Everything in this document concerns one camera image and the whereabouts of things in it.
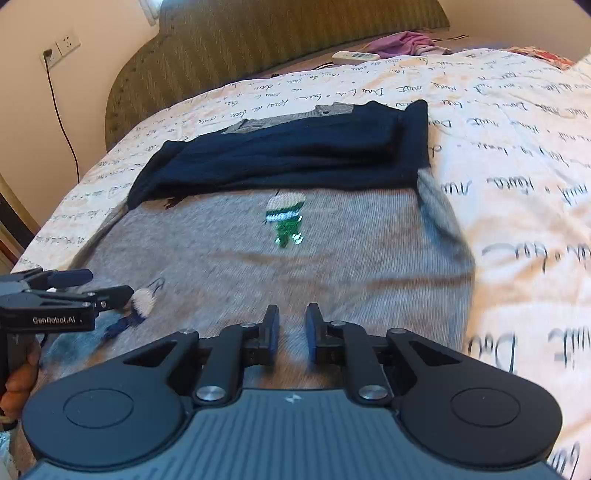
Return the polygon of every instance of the olive green headboard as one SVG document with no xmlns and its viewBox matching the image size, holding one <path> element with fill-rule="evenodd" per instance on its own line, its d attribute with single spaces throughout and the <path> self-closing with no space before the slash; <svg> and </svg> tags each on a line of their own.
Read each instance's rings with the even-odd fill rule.
<svg viewBox="0 0 591 480">
<path fill-rule="evenodd" d="M 448 26 L 437 0 L 164 0 L 160 32 L 111 89 L 107 149 L 164 108 L 281 63 L 375 35 Z"/>
</svg>

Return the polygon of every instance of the human hand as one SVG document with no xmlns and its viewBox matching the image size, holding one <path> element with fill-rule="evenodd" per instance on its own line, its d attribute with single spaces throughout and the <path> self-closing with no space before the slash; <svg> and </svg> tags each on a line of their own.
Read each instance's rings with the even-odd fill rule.
<svg viewBox="0 0 591 480">
<path fill-rule="evenodd" d="M 28 348 L 26 363 L 8 377 L 6 392 L 0 400 L 0 408 L 9 419 L 17 420 L 21 417 L 22 408 L 37 381 L 40 358 L 41 346 L 35 340 Z"/>
</svg>

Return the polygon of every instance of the wall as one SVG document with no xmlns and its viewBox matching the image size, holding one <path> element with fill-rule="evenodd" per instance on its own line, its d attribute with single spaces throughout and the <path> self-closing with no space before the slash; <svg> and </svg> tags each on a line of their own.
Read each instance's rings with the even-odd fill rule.
<svg viewBox="0 0 591 480">
<path fill-rule="evenodd" d="M 574 0 L 439 0 L 454 31 L 535 45 L 572 60 L 591 47 L 591 17 Z"/>
<path fill-rule="evenodd" d="M 138 0 L 10 0 L 0 9 L 0 172 L 41 225 L 76 184 L 39 54 L 74 29 L 82 46 L 51 70 L 80 176 L 105 154 L 111 85 L 156 35 Z"/>
</svg>

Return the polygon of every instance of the bedsheet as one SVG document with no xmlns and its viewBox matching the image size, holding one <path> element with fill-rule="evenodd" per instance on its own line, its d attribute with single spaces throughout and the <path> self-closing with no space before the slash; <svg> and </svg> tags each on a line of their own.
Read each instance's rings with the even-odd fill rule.
<svg viewBox="0 0 591 480">
<path fill-rule="evenodd" d="M 139 124 L 60 203 L 15 270 L 67 268 L 113 221 L 165 140 L 334 101 L 429 104 L 434 175 L 477 263 L 465 352 L 548 389 L 549 462 L 591 477 L 591 55 L 568 72 L 498 50 L 246 80 Z"/>
</svg>

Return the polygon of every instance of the green embroidered figure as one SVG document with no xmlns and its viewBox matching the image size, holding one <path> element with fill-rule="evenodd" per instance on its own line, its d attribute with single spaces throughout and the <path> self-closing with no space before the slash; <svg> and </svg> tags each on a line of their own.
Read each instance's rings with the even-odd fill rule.
<svg viewBox="0 0 591 480">
<path fill-rule="evenodd" d="M 300 232 L 300 210 L 304 206 L 306 195 L 303 193 L 289 192 L 275 195 L 267 203 L 267 222 L 275 222 L 277 238 L 275 243 L 281 248 L 287 247 L 290 239 L 299 245 L 304 236 Z"/>
</svg>

